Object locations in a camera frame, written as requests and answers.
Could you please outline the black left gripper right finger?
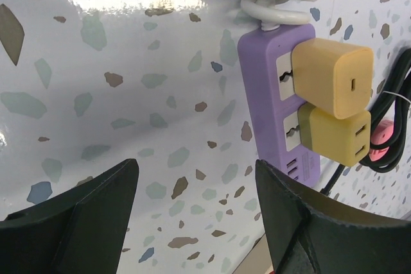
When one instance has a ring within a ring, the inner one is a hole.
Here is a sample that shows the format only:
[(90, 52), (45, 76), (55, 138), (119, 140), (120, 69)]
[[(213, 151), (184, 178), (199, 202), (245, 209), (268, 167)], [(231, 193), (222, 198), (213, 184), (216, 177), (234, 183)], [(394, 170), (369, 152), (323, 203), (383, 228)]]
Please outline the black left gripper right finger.
[(256, 161), (276, 273), (410, 273), (410, 222), (347, 206)]

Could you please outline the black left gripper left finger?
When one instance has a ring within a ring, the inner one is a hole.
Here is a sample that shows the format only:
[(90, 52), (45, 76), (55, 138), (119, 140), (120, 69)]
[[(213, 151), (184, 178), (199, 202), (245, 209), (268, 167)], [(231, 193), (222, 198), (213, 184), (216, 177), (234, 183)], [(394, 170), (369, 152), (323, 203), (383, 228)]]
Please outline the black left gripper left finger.
[(129, 158), (9, 214), (1, 222), (1, 273), (116, 273), (138, 178)]

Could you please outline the olive yellow charger plug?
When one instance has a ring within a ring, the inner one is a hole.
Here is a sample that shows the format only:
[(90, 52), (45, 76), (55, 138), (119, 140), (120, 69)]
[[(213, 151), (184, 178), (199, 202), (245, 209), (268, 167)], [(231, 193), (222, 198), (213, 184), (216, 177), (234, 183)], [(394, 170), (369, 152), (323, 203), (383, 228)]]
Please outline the olive yellow charger plug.
[(337, 119), (310, 103), (298, 112), (301, 143), (309, 150), (352, 167), (370, 150), (371, 114), (363, 110), (346, 119)]

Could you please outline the pink square adapter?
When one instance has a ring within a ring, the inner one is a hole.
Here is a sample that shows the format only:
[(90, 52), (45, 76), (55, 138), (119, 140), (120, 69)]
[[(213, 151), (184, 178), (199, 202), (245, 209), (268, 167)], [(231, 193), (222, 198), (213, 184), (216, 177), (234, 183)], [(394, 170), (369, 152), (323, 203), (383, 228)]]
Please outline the pink square adapter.
[[(384, 142), (388, 141), (394, 131), (394, 122), (389, 119), (383, 119), (378, 126), (376, 127), (375, 131), (371, 135), (371, 142), (374, 145), (380, 145)], [(369, 151), (369, 158), (372, 162), (375, 162), (381, 159), (389, 150), (389, 147), (383, 149), (372, 149), (370, 148)]]

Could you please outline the orange yellow charger plug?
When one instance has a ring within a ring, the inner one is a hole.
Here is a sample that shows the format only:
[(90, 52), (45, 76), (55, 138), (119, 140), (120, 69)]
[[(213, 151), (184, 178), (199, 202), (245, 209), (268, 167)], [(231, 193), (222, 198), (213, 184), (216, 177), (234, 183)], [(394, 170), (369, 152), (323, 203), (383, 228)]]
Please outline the orange yellow charger plug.
[(366, 109), (374, 64), (371, 48), (314, 38), (297, 44), (291, 58), (300, 98), (337, 119)]

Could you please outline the purple power strip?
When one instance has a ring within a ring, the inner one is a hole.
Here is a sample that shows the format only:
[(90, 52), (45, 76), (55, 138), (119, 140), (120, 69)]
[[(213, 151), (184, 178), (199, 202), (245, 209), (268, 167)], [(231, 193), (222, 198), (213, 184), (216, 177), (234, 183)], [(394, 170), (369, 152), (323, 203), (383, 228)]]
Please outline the purple power strip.
[(257, 29), (238, 42), (258, 157), (290, 178), (313, 187), (320, 177), (320, 157), (301, 143), (298, 109), (304, 100), (293, 87), (291, 52), (315, 38), (311, 24)]

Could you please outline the beige red power strip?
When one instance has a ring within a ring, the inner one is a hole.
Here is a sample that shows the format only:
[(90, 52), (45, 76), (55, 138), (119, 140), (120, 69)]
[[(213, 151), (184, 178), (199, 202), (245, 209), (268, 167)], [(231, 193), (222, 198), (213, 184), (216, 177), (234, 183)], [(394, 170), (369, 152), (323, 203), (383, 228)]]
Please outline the beige red power strip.
[(270, 251), (264, 235), (247, 255), (247, 273), (274, 273)]

